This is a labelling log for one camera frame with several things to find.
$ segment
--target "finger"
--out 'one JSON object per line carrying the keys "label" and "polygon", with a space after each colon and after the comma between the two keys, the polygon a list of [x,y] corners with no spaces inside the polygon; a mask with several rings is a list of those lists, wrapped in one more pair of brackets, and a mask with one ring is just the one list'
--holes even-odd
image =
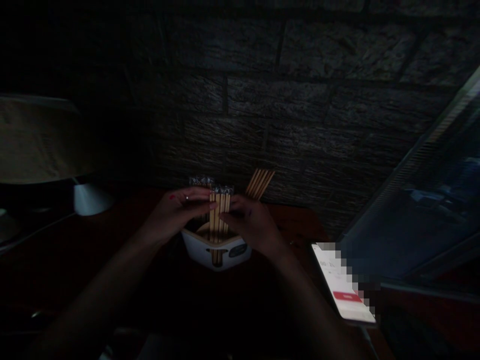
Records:
{"label": "finger", "polygon": [[208,200],[210,198],[210,189],[200,186],[185,187],[171,192],[170,197],[176,197],[181,203],[188,200]]}
{"label": "finger", "polygon": [[210,195],[189,195],[188,196],[188,201],[208,201],[208,200],[210,200]]}
{"label": "finger", "polygon": [[185,222],[188,222],[197,216],[208,214],[210,210],[213,210],[216,207],[218,207],[218,204],[215,201],[206,202],[200,205],[185,207],[181,210],[182,220]]}
{"label": "finger", "polygon": [[240,194],[232,196],[230,201],[232,203],[244,204],[247,208],[251,208],[253,205],[255,205],[256,203],[259,202],[258,200],[253,200],[249,197],[246,197],[246,196],[240,195]]}
{"label": "finger", "polygon": [[247,207],[242,202],[234,202],[234,203],[230,204],[230,210],[229,210],[230,212],[238,211],[238,212],[241,212],[241,213],[245,214],[246,210],[247,210]]}
{"label": "finger", "polygon": [[194,195],[210,195],[210,189],[207,187],[201,187],[201,186],[185,187],[177,191],[185,195],[189,199],[191,196],[194,196]]}
{"label": "finger", "polygon": [[234,232],[241,234],[245,228],[245,221],[242,218],[234,217],[229,213],[222,212],[220,219],[225,222]]}

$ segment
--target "chopstick bundle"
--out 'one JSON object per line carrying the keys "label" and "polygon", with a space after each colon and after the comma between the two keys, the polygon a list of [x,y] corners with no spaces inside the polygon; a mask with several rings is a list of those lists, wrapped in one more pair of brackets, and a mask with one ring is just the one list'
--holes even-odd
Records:
{"label": "chopstick bundle", "polygon": [[[230,198],[234,193],[232,186],[213,186],[210,193],[210,201],[215,201],[218,206],[210,210],[210,234],[209,240],[213,244],[219,244],[228,238],[229,228],[220,220],[219,215],[230,210]],[[212,250],[213,265],[222,265],[222,250]]]}
{"label": "chopstick bundle", "polygon": [[[195,175],[190,176],[189,178],[190,186],[198,186],[202,188],[212,188],[212,185],[215,183],[215,179],[206,175]],[[197,216],[195,220],[200,221],[202,224],[205,224],[209,221],[209,214],[204,214]]]}
{"label": "chopstick bundle", "polygon": [[256,169],[246,188],[245,194],[254,200],[260,200],[274,175],[275,171]]}

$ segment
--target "hand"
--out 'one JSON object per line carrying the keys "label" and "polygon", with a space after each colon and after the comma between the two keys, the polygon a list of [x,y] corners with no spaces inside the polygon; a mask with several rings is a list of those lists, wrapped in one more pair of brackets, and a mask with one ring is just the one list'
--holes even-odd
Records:
{"label": "hand", "polygon": [[230,211],[238,211],[242,217],[224,212],[220,214],[220,219],[239,233],[252,249],[259,251],[271,261],[289,252],[268,208],[260,201],[234,195],[231,197]]}
{"label": "hand", "polygon": [[167,192],[138,230],[137,237],[148,244],[166,244],[191,219],[217,207],[214,201],[201,204],[189,202],[208,200],[210,189],[205,187],[194,186]]}

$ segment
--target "white container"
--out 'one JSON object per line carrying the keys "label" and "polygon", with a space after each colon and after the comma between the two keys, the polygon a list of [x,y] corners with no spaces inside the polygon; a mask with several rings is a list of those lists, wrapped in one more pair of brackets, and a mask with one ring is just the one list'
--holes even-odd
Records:
{"label": "white container", "polygon": [[[240,235],[233,236],[218,244],[211,243],[203,238],[200,234],[206,231],[209,226],[210,223],[207,222],[196,233],[185,228],[181,230],[183,242],[190,259],[215,272],[230,269],[250,259],[252,248],[245,243]],[[222,251],[221,265],[214,265],[212,250]]]}

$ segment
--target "red button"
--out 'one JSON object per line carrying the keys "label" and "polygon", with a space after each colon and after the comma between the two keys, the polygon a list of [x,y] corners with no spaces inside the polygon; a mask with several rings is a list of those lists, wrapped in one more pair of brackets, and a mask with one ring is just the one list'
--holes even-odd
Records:
{"label": "red button", "polygon": [[353,302],[356,302],[356,303],[361,303],[362,302],[362,299],[359,298],[359,296],[357,294],[352,294],[352,293],[348,293],[348,292],[334,291],[333,296],[335,297],[335,299],[338,299],[338,300],[353,301]]}

